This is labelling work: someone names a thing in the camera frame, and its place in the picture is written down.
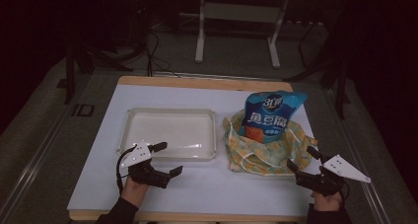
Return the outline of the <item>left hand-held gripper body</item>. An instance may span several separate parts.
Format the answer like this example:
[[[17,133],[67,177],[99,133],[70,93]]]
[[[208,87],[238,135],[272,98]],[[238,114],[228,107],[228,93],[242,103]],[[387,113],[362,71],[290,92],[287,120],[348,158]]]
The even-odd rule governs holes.
[[[152,153],[146,142],[134,143],[119,158],[119,168],[127,168],[128,176],[136,183],[166,188],[171,180],[170,174],[155,170]]]

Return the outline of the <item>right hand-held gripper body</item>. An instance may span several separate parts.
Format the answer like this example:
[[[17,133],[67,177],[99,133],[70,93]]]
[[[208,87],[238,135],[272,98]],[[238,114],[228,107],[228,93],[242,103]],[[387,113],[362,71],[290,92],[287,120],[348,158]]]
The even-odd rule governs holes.
[[[296,166],[295,177],[298,186],[329,196],[340,192],[346,179],[366,184],[372,181],[340,155],[333,157],[314,155],[314,157],[320,160],[319,173],[316,175],[309,174],[301,171]]]

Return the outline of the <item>white plastic tray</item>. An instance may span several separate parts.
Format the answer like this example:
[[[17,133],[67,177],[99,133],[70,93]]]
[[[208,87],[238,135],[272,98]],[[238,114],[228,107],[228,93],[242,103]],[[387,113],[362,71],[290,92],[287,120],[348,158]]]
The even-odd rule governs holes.
[[[117,153],[121,155],[139,142],[168,143],[154,158],[211,160],[217,154],[215,113],[208,109],[131,109]]]

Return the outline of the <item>yellow floral cloth bag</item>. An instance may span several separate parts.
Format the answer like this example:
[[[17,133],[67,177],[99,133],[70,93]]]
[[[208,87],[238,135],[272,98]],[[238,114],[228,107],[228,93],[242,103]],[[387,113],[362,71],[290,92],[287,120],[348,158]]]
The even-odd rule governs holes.
[[[308,147],[315,147],[317,141],[307,136],[298,123],[290,121],[278,140],[259,143],[244,136],[243,119],[243,110],[223,119],[223,141],[231,171],[277,177],[291,174],[288,159],[300,169],[311,163],[313,156]]]

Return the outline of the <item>blue snack bag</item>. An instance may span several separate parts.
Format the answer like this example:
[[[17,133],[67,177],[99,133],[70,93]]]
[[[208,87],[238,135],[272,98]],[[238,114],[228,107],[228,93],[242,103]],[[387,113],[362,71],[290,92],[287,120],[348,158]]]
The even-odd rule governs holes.
[[[290,119],[308,96],[300,92],[258,92],[244,103],[244,118],[239,135],[259,143],[280,138]]]

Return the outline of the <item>person's left hand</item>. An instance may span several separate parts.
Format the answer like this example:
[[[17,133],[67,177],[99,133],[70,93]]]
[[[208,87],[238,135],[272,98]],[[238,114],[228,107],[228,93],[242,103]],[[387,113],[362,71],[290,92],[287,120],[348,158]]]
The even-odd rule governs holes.
[[[120,196],[134,206],[140,207],[145,199],[148,188],[148,185],[136,183],[128,177]]]

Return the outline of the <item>person's right hand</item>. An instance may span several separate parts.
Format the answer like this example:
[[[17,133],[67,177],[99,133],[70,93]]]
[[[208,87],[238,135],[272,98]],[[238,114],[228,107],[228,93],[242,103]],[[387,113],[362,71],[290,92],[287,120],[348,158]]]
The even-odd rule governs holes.
[[[316,211],[339,211],[342,206],[342,196],[339,192],[333,195],[324,196],[314,191],[312,193],[313,207]]]

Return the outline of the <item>white table mat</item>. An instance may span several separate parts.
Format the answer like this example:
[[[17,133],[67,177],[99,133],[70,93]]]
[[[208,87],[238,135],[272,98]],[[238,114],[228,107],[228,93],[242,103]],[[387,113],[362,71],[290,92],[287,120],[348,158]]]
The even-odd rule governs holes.
[[[238,112],[248,92],[140,85],[116,86],[104,120],[68,204],[74,220],[91,220],[116,203],[116,149],[127,113],[134,108],[208,109],[215,113],[216,156],[208,161],[153,158],[155,168],[182,166],[166,188],[152,187],[138,214],[141,220],[300,219],[311,201],[308,189],[292,175],[263,177],[235,173],[228,167],[222,121]]]

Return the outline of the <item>black metal stand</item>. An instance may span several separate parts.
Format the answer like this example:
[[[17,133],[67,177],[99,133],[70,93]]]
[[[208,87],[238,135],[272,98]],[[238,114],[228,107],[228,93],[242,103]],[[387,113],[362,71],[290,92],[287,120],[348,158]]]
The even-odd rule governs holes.
[[[316,72],[322,71],[319,80],[322,89],[331,89],[337,83],[335,109],[341,119],[344,119],[343,106],[345,102],[345,83],[347,79],[348,63],[344,43],[347,40],[347,30],[342,19],[335,22],[318,55],[313,59],[308,69],[288,78],[285,82],[298,82]]]

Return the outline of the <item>black tripod stand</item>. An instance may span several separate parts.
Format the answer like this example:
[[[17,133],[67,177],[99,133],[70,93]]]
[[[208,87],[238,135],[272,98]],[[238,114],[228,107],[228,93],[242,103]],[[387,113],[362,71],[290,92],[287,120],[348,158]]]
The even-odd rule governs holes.
[[[119,71],[146,49],[146,0],[62,0],[62,36],[66,41],[66,98],[74,94],[74,67],[95,70],[97,59]]]

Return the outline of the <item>white metal stand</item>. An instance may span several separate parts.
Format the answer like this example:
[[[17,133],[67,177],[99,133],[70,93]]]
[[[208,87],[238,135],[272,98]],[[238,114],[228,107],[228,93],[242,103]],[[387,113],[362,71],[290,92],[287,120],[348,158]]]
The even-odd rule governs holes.
[[[199,0],[199,29],[194,58],[195,62],[203,62],[205,46],[205,20],[218,19],[273,24],[275,29],[273,33],[267,38],[267,45],[272,67],[280,68],[281,63],[276,47],[276,41],[281,26],[284,22],[284,17],[287,11],[289,1],[290,0],[282,0],[281,5],[279,7],[262,7],[216,3],[207,2],[206,0]]]

